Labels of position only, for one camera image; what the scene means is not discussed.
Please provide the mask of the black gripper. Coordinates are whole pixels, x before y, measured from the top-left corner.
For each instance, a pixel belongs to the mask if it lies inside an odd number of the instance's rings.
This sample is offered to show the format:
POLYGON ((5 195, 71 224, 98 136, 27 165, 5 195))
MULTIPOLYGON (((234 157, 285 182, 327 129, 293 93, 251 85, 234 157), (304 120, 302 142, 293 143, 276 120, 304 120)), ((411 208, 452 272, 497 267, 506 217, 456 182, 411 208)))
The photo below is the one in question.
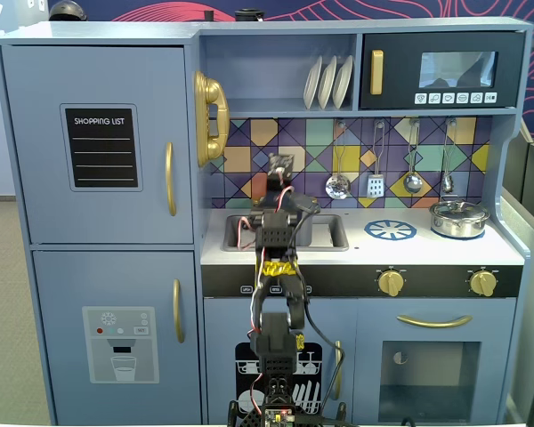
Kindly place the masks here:
POLYGON ((261 207, 280 210, 286 198, 289 198, 291 206, 313 206, 315 204, 312 197, 294 191, 295 188, 289 181, 284 180, 281 173, 268 173, 266 193, 261 198, 261 207))

